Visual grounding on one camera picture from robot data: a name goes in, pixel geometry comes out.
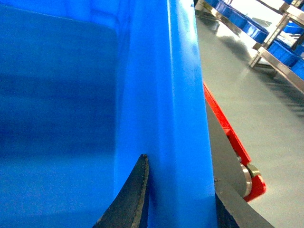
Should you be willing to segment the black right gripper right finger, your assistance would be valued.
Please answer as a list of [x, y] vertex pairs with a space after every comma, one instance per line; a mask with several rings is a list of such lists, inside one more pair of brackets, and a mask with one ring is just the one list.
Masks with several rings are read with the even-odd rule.
[[273, 225], [258, 214], [222, 179], [215, 179], [216, 211], [219, 228], [272, 228]]

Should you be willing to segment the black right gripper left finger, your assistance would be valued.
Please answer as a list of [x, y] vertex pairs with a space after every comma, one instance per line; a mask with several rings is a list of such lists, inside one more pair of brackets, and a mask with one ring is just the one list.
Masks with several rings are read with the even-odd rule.
[[140, 155], [116, 198], [94, 228], [146, 228], [149, 210], [149, 161]]

